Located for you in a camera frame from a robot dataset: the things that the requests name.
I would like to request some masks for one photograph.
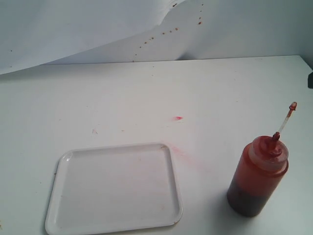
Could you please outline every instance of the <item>red liquid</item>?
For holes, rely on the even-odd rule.
[[[285,148],[283,149],[283,154],[287,152],[288,156],[287,148],[280,141],[278,144],[281,144],[279,147],[282,146],[282,148]],[[262,153],[262,155],[259,149],[255,149],[256,155],[254,155],[254,157],[259,158],[258,161],[260,161],[262,167],[260,168],[260,166],[251,161],[251,156],[249,156],[251,146],[252,143],[244,148],[233,180],[227,191],[227,199],[230,206],[239,214],[247,217],[256,216],[261,212],[269,197],[288,170],[287,157],[285,159],[267,159],[268,156],[266,154]]]

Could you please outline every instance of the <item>white tray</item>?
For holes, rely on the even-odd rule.
[[[169,148],[161,143],[67,152],[45,229],[89,235],[169,226],[182,215]]]

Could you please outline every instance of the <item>white wall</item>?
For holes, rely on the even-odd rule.
[[[51,64],[300,54],[313,66],[312,12],[312,0],[189,0],[149,32]]]

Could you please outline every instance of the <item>black object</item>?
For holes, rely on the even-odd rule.
[[[308,77],[308,88],[313,89],[313,72],[311,72]]]

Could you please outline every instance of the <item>table surface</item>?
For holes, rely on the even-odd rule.
[[[46,234],[59,158],[77,148],[162,141],[183,216],[155,235],[307,235],[313,229],[312,70],[299,56],[46,65],[0,76],[0,235]],[[259,216],[225,192],[246,144],[281,135],[290,167]]]

